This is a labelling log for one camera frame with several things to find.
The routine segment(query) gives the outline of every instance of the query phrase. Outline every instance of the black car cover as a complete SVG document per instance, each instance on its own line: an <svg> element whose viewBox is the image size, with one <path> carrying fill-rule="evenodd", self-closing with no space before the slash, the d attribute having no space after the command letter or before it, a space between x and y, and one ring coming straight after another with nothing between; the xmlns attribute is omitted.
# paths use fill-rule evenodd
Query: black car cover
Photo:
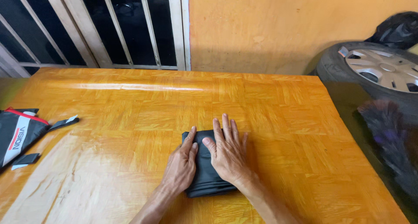
<svg viewBox="0 0 418 224"><path fill-rule="evenodd" d="M187 135L189 135L189 132L182 134L182 141ZM185 190L189 198L223 195L237 190L233 184L222 180L213 168L210 152L202 142L205 137L210 137L216 142L213 130L197 131L194 136L193 143L197 142L199 149L196 154L196 174L189 188Z"/></svg>
<svg viewBox="0 0 418 224"><path fill-rule="evenodd" d="M8 108L0 111L0 168L5 167L51 128L46 120L35 117L38 110ZM52 128L61 127L63 121L58 121ZM66 121L64 126L78 121L78 118Z"/></svg>

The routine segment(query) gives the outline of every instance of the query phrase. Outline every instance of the forearm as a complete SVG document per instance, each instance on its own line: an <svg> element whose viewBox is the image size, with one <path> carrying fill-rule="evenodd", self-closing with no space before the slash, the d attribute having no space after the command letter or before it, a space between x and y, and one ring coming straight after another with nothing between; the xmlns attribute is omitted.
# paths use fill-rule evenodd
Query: forearm
<svg viewBox="0 0 418 224"><path fill-rule="evenodd" d="M170 189L158 186L130 224L158 223L176 196Z"/></svg>
<svg viewBox="0 0 418 224"><path fill-rule="evenodd" d="M286 206L260 182L257 174L250 172L234 184L248 198L266 223L299 223Z"/></svg>

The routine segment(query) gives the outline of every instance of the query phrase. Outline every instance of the black plastic bag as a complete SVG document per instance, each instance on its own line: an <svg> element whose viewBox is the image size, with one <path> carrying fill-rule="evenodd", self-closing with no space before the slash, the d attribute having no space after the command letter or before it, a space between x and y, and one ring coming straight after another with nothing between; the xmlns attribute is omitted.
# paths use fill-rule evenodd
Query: black plastic bag
<svg viewBox="0 0 418 224"><path fill-rule="evenodd" d="M402 50L409 49L418 43L418 13L404 12L389 17L365 42Z"/></svg>

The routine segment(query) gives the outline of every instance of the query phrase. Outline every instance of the folded black fabric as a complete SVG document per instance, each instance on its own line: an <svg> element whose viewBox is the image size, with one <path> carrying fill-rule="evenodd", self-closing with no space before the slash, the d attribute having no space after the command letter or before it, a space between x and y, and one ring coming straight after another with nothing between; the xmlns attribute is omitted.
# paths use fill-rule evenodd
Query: folded black fabric
<svg viewBox="0 0 418 224"><path fill-rule="evenodd" d="M189 132L182 134L182 141L184 141L187 135L189 135ZM194 136L193 143L197 142L199 150L196 154L196 174L189 188L185 190L189 198L223 195L229 191L237 190L233 184L222 180L213 168L210 152L202 142L205 137L210 137L215 141L214 131L197 131Z"/></svg>

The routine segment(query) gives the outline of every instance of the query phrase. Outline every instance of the hand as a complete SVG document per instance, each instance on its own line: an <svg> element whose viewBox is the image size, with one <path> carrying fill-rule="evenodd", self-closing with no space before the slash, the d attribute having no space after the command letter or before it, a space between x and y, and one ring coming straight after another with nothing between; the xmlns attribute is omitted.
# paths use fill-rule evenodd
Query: hand
<svg viewBox="0 0 418 224"><path fill-rule="evenodd" d="M183 144L180 144L171 153L160 184L162 190L169 190L174 192L175 195L179 195L193 181L196 173L194 159L198 149L196 142L192 144L195 134L196 126L193 126Z"/></svg>
<svg viewBox="0 0 418 224"><path fill-rule="evenodd" d="M205 137L202 142L209 149L212 166L219 176L235 185L243 177L251 174L246 164L248 134L244 133L241 144L237 123L231 120L229 125L228 115L225 113L222 115L222 125L223 133L219 120L213 119L216 143L209 137Z"/></svg>

